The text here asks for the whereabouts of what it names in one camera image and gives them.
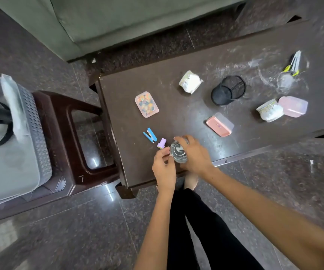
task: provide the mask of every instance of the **purple cap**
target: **purple cap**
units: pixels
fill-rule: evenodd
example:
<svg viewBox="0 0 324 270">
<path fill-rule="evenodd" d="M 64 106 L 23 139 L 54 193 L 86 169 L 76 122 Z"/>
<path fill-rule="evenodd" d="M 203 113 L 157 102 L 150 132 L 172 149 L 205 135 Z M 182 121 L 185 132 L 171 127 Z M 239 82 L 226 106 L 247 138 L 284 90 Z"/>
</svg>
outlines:
<svg viewBox="0 0 324 270">
<path fill-rule="evenodd" d="M 167 141 L 166 139 L 162 138 L 160 143 L 157 144 L 157 147 L 163 149 L 164 145 L 166 144 L 166 141 Z"/>
</svg>

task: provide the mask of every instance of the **blue stapler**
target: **blue stapler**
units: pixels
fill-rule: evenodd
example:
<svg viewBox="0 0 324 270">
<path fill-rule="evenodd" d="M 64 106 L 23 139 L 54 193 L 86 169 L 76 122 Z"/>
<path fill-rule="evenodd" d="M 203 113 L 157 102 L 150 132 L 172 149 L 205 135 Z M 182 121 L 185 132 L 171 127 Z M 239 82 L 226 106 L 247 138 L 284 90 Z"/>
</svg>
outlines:
<svg viewBox="0 0 324 270">
<path fill-rule="evenodd" d="M 151 130 L 151 128 L 148 128 L 147 129 L 147 132 L 148 132 L 148 134 L 149 134 L 149 136 L 145 133 L 145 132 L 143 132 L 143 134 L 152 142 L 152 143 L 154 143 L 155 141 L 157 141 L 157 138 L 156 138 L 156 136 L 155 136 L 155 134 L 152 132 L 152 130 Z"/>
</svg>

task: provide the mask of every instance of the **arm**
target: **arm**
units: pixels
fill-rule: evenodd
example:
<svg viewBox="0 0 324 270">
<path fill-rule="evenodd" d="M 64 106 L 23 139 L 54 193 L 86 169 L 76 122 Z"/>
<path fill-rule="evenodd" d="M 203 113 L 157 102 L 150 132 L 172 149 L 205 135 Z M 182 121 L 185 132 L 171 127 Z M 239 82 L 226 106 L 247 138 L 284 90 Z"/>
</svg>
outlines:
<svg viewBox="0 0 324 270">
<path fill-rule="evenodd" d="M 176 185 L 176 167 L 169 147 L 156 153 L 152 170 L 158 184 L 158 196 L 151 221 L 148 225 L 135 270 L 155 270 L 167 268 L 169 211 Z"/>
<path fill-rule="evenodd" d="M 197 173 L 238 208 L 287 258 L 304 270 L 324 270 L 324 230 L 301 214 L 281 206 L 222 173 L 197 140 L 176 137 L 188 161 L 182 168 Z"/>
</svg>

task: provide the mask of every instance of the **person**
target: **person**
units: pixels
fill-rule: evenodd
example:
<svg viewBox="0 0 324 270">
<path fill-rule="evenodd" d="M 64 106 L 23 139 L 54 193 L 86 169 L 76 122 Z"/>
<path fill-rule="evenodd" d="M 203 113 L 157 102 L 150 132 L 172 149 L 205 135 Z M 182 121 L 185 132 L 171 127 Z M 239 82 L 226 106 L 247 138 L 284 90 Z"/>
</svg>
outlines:
<svg viewBox="0 0 324 270">
<path fill-rule="evenodd" d="M 185 216 L 214 269 L 263 269 L 193 190 L 198 177 L 214 186 L 273 245 L 301 270 L 324 270 L 324 230 L 301 214 L 279 205 L 215 168 L 207 149 L 190 135 L 175 137 L 187 154 L 181 167 L 190 173 L 175 190 L 176 168 L 169 147 L 159 150 L 152 170 L 158 185 L 155 208 L 135 270 L 200 269 Z"/>
</svg>

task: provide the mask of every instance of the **forearm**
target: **forearm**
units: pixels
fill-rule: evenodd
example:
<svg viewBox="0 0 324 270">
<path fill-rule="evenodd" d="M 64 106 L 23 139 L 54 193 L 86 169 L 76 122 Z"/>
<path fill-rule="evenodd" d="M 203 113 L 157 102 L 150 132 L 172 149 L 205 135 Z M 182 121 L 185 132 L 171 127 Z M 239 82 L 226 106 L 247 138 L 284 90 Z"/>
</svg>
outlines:
<svg viewBox="0 0 324 270">
<path fill-rule="evenodd" d="M 324 230 L 211 168 L 202 176 L 300 269 L 324 269 Z"/>
<path fill-rule="evenodd" d="M 144 237 L 141 250 L 135 264 L 135 270 L 166 269 L 169 236 L 169 211 L 173 194 L 159 194 L 150 223 Z"/>
</svg>

